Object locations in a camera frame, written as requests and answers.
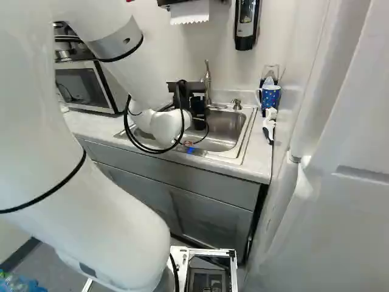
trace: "sink basin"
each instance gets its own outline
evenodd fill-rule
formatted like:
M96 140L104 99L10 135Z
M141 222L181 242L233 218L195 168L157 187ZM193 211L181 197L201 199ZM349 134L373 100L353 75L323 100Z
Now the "sink basin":
M213 152L231 150L238 142L245 121L246 115L243 113L212 110L207 118L208 135L194 147ZM139 128L135 128L133 133L139 142L155 144L155 142L151 142L155 141L152 134L145 133ZM190 142L200 141L206 134L206 129L198 131L192 126L185 131L181 143L190 145Z
M236 159L246 149L251 127L249 131L247 129L252 126L255 112L254 107L244 107L240 111L233 110L231 106L226 109L211 108L207 116L208 135L204 138L206 129L199 131L191 126L181 139L184 145L178 145L174 151L219 160ZM130 130L142 144L160 148L152 134L143 132L136 125L132 125ZM128 139L124 130L114 137Z

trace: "wall-mounted soap dispenser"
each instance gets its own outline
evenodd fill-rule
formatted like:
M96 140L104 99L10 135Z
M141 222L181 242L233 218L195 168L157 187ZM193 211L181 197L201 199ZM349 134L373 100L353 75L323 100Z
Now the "wall-mounted soap dispenser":
M251 50L258 38L262 0L236 0L235 49Z

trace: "faucet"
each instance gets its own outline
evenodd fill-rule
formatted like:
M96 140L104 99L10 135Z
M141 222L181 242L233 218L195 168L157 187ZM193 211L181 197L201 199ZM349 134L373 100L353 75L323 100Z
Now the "faucet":
M205 66L207 67L207 72L204 75L204 83L205 83L205 104L207 106L212 104L211 99L211 72L209 71L209 61L205 60Z

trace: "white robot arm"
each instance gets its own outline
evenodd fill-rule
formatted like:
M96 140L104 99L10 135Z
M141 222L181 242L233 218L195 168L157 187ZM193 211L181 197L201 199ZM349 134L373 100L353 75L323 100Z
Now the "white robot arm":
M139 49L142 33L126 5L122 0L2 3L0 216L112 289L150 292L166 268L169 230L86 156L64 123L54 88L52 22L60 19L98 58L118 59L106 66L132 94L131 111L143 112L133 117L143 131L166 144L178 135L179 111L164 116L150 109L170 98L157 68L147 62L147 50ZM139 80L139 70L148 71L148 86Z
M56 19L66 21L88 45L95 56L111 71L119 83L132 95L129 112L132 120L146 133L151 133L162 145L171 145L181 132L179 109L157 113L171 102L160 68L150 62L156 50L147 45L142 31L129 11L129 4L113 1L63 1L51 0ZM185 124L191 122L190 113L184 111Z

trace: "refrigerator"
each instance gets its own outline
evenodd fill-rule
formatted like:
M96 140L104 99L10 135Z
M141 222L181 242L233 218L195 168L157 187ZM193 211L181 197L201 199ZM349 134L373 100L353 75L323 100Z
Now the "refrigerator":
M389 1L298 0L245 292L389 289Z

